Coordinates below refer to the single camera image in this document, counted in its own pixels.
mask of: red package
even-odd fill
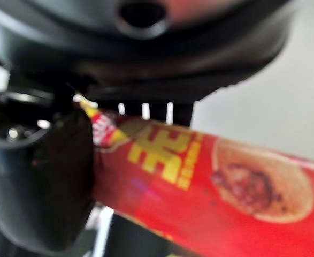
[[[313,162],[81,105],[97,201],[203,256],[314,256]]]

